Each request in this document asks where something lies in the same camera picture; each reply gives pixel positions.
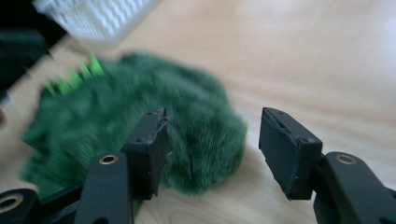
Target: light wood grain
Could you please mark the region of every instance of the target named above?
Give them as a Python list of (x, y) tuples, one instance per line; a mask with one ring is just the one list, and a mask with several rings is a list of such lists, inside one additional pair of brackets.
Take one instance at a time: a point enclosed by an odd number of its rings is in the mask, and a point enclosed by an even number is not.
[(312, 201), (289, 202), (258, 150), (264, 106), (284, 110), (324, 142), (360, 157), (396, 189), (396, 3), (393, 1), (163, 0), (116, 46), (67, 37), (11, 90), (0, 130), (0, 191), (29, 187), (21, 134), (39, 87), (90, 50), (117, 58), (149, 50), (212, 72), (248, 123), (237, 173), (201, 197), (171, 189), (136, 223), (315, 223)]

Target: green plush toy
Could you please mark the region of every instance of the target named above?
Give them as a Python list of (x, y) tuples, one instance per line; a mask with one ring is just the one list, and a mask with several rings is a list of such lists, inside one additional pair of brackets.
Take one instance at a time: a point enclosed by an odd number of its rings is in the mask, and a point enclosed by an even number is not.
[(84, 181), (91, 159), (118, 151), (143, 114), (165, 107), (169, 148), (162, 186), (200, 195), (232, 175), (247, 127), (221, 84), (201, 70), (147, 53), (82, 65), (41, 92), (23, 136), (34, 150), (21, 173), (41, 198)]

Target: black mechanical part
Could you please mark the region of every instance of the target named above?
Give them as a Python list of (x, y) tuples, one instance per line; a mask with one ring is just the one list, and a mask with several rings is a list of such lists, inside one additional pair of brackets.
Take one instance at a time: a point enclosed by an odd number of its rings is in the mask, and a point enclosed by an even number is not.
[(75, 223), (133, 223), (128, 162), (122, 152), (105, 153), (91, 162)]
[(396, 223), (396, 200), (363, 160), (330, 152), (323, 174), (342, 223)]
[(92, 160), (84, 184), (61, 190), (41, 202), (31, 189), (0, 194), (0, 223), (133, 223), (132, 200), (149, 200), (152, 194), (158, 194), (168, 153), (169, 122), (165, 108), (148, 112), (121, 152)]
[(32, 189), (13, 189), (0, 194), (0, 222), (36, 224), (40, 220), (38, 196)]
[(148, 112), (137, 123), (121, 151), (128, 157), (131, 175), (138, 182), (132, 183), (132, 197), (136, 200), (150, 200), (158, 196), (161, 174), (168, 152), (165, 108)]
[(344, 152), (324, 156), (321, 147), (285, 112), (263, 109), (259, 148), (288, 199), (308, 199), (313, 189), (320, 224), (396, 224), (396, 192), (384, 187), (363, 160)]
[(262, 110), (259, 149), (289, 200), (309, 200), (310, 169), (318, 163), (322, 142), (287, 113)]

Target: green spikes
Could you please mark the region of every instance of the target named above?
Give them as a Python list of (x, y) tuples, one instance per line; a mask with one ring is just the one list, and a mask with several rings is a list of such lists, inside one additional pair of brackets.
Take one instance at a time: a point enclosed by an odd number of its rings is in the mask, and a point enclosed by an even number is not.
[(85, 65), (85, 63), (81, 63), (81, 73), (84, 79), (90, 79), (92, 77), (90, 70), (88, 70), (88, 67)]
[(53, 83), (52, 83), (52, 82), (50, 82), (50, 83), (47, 85), (46, 89), (47, 89), (47, 91), (49, 91), (49, 93), (50, 93), (52, 96), (55, 96), (55, 89), (53, 88)]
[(47, 91), (52, 96), (56, 96), (56, 94), (58, 93), (60, 93), (61, 95), (66, 95), (70, 91), (78, 89), (85, 80), (104, 74), (102, 67), (100, 66), (98, 60), (93, 54), (91, 55), (91, 61), (89, 66), (87, 66), (85, 63), (81, 63), (79, 72), (80, 73), (71, 69), (69, 72), (70, 84), (68, 84), (64, 79), (59, 77), (58, 82), (51, 81), (46, 86)]
[(102, 75), (103, 74), (103, 70), (98, 62), (98, 60), (96, 59), (96, 57), (92, 54), (91, 55), (91, 71), (92, 71), (92, 75), (93, 76), (98, 76), (98, 75)]
[(58, 88), (62, 95), (66, 95), (72, 90), (67, 82), (64, 81), (61, 77), (59, 77)]
[(77, 89), (84, 81), (74, 70), (70, 71), (70, 85), (73, 90)]

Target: white object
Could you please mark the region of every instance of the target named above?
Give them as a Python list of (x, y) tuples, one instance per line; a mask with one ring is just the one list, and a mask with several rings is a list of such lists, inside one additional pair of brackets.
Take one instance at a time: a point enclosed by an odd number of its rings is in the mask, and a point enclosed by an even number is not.
[(35, 9), (48, 15), (70, 35), (115, 42), (158, 0), (35, 0)]

